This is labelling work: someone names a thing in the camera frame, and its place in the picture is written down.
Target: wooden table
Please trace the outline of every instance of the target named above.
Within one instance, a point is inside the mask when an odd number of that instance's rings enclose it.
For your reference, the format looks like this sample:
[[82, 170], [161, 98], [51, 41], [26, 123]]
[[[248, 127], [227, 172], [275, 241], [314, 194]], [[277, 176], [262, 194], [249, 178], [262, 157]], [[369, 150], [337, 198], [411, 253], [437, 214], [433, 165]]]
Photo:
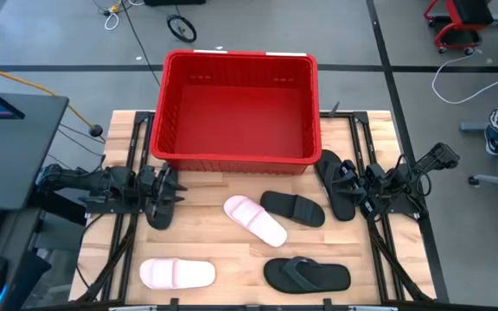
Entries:
[[[115, 111], [112, 115], [105, 153], [105, 165], [125, 165], [134, 111]], [[369, 111], [370, 127], [378, 163], [388, 169], [399, 156], [399, 144], [389, 111]], [[322, 119], [322, 147], [334, 151], [341, 159], [354, 161], [347, 119]], [[359, 126], [361, 146], [364, 135]], [[133, 168], [139, 166], [144, 129], [140, 130], [139, 151]], [[162, 161], [150, 157], [149, 165], [160, 167]], [[300, 176], [277, 176], [234, 173], [180, 172], [180, 183], [188, 187], [185, 201], [176, 205], [169, 229], [152, 229], [140, 217], [134, 244], [131, 275], [126, 302], [129, 304], [169, 304], [179, 298], [181, 304], [246, 305], [297, 304], [318, 305], [323, 298], [334, 304], [375, 304], [380, 302], [374, 274], [367, 225], [360, 212], [349, 222], [337, 221], [314, 168]], [[232, 222], [222, 209], [232, 195], [243, 194], [255, 201], [265, 190], [301, 194], [319, 203], [326, 213], [321, 228], [299, 225], [273, 216], [288, 232], [287, 243], [279, 248], [265, 244], [249, 231]], [[393, 240], [399, 261], [414, 282], [429, 296], [435, 296], [425, 248], [416, 221], [403, 215], [390, 215]], [[92, 282], [104, 266], [109, 254], [115, 215], [106, 215], [89, 229], [84, 237], [79, 266], [88, 282]], [[274, 257], [312, 257], [319, 263], [339, 263], [348, 267], [352, 284], [346, 291], [307, 295], [288, 295], [270, 287], [263, 275], [265, 263]], [[140, 264], [153, 257], [179, 257], [207, 260], [216, 267], [214, 284], [201, 289], [151, 290], [139, 278]], [[389, 265], [384, 270], [390, 297], [394, 298]], [[115, 269], [111, 298], [117, 296], [121, 263]], [[70, 298], [86, 290], [76, 274]]]

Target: desk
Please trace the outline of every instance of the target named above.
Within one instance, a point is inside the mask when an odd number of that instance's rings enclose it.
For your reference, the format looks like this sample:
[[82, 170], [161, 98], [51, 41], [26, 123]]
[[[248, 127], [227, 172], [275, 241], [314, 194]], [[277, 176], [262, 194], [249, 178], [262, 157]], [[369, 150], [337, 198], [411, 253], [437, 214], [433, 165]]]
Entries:
[[2, 212], [0, 224], [0, 257], [9, 260], [5, 282], [8, 290], [0, 308], [11, 310], [21, 307], [28, 288], [37, 282], [35, 276], [50, 267], [30, 252], [42, 210], [41, 206], [27, 204], [68, 98], [8, 93], [0, 96], [26, 115], [22, 120], [0, 120], [0, 209], [9, 210]]
[[[112, 115], [105, 153], [105, 165], [125, 165], [133, 126], [134, 111], [115, 111]], [[399, 145], [389, 111], [368, 112], [378, 162], [384, 168], [395, 165]], [[321, 119], [322, 147], [333, 150], [341, 159], [354, 159], [347, 119]], [[366, 150], [359, 126], [362, 149]], [[144, 130], [140, 130], [139, 142]], [[142, 143], [137, 146], [137, 169]], [[159, 167], [162, 161], [150, 156], [149, 165]], [[177, 297], [180, 304], [246, 305], [297, 304], [322, 305], [323, 298], [334, 304], [375, 304], [380, 302], [367, 225], [360, 213], [349, 222], [335, 220], [328, 199], [314, 168], [300, 176], [235, 173], [180, 172], [180, 183], [188, 188], [185, 201], [176, 204], [170, 228], [152, 229], [140, 217], [134, 244], [127, 304], [165, 304]], [[275, 249], [232, 222], [222, 205], [232, 195], [244, 194], [256, 201], [265, 190], [301, 194], [319, 203], [326, 213], [321, 228], [299, 225], [273, 216], [288, 232], [285, 245]], [[86, 233], [79, 256], [79, 267], [92, 282], [105, 265], [111, 243], [115, 215], [106, 215]], [[393, 239], [399, 261], [414, 282], [427, 294], [435, 296], [428, 260], [418, 223], [403, 215], [390, 215]], [[342, 292], [287, 295], [267, 285], [263, 266], [274, 257], [312, 257], [321, 263], [346, 265], [352, 276], [351, 287]], [[139, 278], [139, 265], [152, 257], [180, 257], [208, 260], [216, 267], [213, 285], [202, 289], [157, 291], [146, 288]], [[111, 298], [117, 296], [120, 264], [115, 270]], [[383, 263], [388, 292], [394, 298], [393, 281], [387, 262]], [[74, 276], [70, 299], [79, 297], [86, 287]]]

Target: sandal strap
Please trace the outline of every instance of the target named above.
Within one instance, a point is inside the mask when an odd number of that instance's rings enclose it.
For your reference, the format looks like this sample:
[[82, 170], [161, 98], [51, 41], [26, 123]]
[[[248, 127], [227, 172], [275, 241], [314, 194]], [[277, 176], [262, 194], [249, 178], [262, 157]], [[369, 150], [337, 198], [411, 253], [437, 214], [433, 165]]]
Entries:
[[326, 166], [326, 175], [324, 176], [324, 186], [327, 187], [328, 191], [333, 192], [334, 190], [334, 176], [342, 166], [341, 163], [328, 163]]
[[284, 267], [282, 267], [282, 271], [285, 272], [293, 280], [293, 282], [299, 285], [302, 289], [306, 291], [320, 290], [321, 288], [309, 282], [309, 280], [297, 272], [297, 265], [300, 263], [308, 263], [312, 267], [320, 267], [319, 263], [310, 258], [297, 256], [290, 259]]
[[314, 202], [300, 195], [295, 196], [295, 208], [291, 218], [298, 222], [308, 224], [312, 220], [312, 211], [314, 210]]

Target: concrete floor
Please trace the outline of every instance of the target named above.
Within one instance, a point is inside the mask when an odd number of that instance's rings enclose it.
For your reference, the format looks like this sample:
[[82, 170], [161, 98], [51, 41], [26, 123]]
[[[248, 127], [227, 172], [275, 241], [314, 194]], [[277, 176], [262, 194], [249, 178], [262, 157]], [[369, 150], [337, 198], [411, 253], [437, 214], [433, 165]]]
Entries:
[[[392, 65], [439, 66], [462, 56], [460, 51], [440, 55], [433, 47], [432, 30], [422, 17], [428, 2], [374, 1]], [[112, 3], [99, 0], [103, 6]], [[498, 0], [491, 8], [498, 13]], [[365, 1], [209, 0], [201, 6], [181, 6], [198, 31], [193, 44], [178, 41], [168, 31], [165, 19], [173, 11], [145, 6], [129, 10], [152, 64], [162, 64], [174, 48], [223, 47], [307, 52], [319, 64], [381, 65]], [[155, 108], [158, 87], [149, 72], [86, 72], [78, 67], [62, 72], [65, 67], [37, 66], [143, 66], [124, 13], [120, 21], [115, 30], [106, 31], [105, 18], [88, 0], [8, 0], [0, 12], [0, 65], [25, 66], [19, 69], [28, 72], [13, 74], [68, 96], [87, 118], [106, 129], [113, 110]], [[498, 28], [487, 29], [483, 37], [483, 54], [454, 65], [498, 66]], [[475, 173], [498, 175], [498, 159], [486, 154], [481, 135], [458, 131], [461, 121], [487, 120], [498, 107], [498, 86], [466, 104], [447, 105], [431, 90], [433, 73], [395, 73], [394, 78], [415, 156], [442, 141], [462, 158], [458, 168], [431, 174], [434, 190], [427, 198], [450, 301], [498, 306], [498, 187], [474, 188], [466, 182]], [[498, 73], [442, 73], [437, 85], [446, 98], [460, 99], [496, 80]], [[392, 109], [383, 72], [321, 71], [319, 82], [323, 109], [338, 101], [342, 110]], [[2, 78], [0, 91], [38, 93]], [[63, 123], [84, 128], [70, 112]], [[103, 149], [79, 140], [95, 151]], [[60, 135], [51, 154], [72, 167], [92, 168], [98, 162]], [[68, 270], [63, 277], [71, 275]]]

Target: red plastic basket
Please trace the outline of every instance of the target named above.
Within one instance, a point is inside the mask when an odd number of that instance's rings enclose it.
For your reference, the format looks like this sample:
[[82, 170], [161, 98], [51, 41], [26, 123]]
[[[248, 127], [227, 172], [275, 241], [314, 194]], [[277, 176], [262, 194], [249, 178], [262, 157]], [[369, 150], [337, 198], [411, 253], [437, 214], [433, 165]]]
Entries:
[[301, 174], [322, 152], [316, 60], [169, 53], [150, 145], [180, 170]]

